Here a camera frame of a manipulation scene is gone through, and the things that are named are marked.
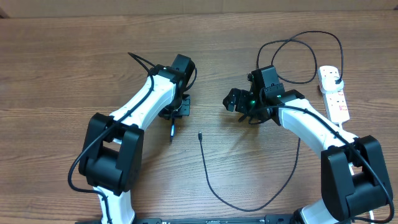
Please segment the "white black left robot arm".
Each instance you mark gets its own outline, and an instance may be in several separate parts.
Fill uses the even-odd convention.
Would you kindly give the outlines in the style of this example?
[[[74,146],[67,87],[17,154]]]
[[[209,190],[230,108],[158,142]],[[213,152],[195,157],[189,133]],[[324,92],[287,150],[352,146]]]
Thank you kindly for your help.
[[[89,122],[81,154],[73,163],[100,199],[99,223],[132,223],[131,188],[141,168],[144,132],[155,117],[174,121],[190,114],[186,94],[197,76],[193,62],[156,65],[145,85],[122,108]]]

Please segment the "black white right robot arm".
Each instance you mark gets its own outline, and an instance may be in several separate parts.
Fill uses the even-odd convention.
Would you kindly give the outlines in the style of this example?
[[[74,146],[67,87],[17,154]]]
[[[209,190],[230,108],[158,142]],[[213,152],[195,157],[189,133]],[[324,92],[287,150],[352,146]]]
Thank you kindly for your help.
[[[357,137],[340,129],[315,110],[297,90],[285,90],[270,65],[248,75],[250,90],[233,88],[223,100],[240,120],[273,120],[296,134],[321,160],[319,201],[296,210],[286,223],[351,223],[363,214],[389,206],[394,217],[393,192],[381,145],[372,136]]]

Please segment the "blue Samsung Galaxy smartphone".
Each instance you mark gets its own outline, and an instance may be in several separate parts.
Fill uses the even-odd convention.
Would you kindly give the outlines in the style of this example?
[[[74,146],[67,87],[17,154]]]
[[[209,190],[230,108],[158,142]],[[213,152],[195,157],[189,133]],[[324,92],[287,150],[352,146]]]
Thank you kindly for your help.
[[[170,129],[170,143],[173,142],[175,136],[175,118],[172,118],[171,129]]]

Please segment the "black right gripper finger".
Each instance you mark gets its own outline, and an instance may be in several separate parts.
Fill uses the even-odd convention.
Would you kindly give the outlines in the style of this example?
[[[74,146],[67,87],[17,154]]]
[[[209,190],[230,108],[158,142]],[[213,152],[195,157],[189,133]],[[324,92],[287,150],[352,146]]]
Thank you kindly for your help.
[[[228,95],[223,99],[223,105],[228,111],[234,111],[241,95],[241,90],[232,88]]]
[[[246,114],[249,110],[250,101],[251,101],[250,92],[246,90],[241,90],[240,99],[236,104],[235,110],[239,113]]]

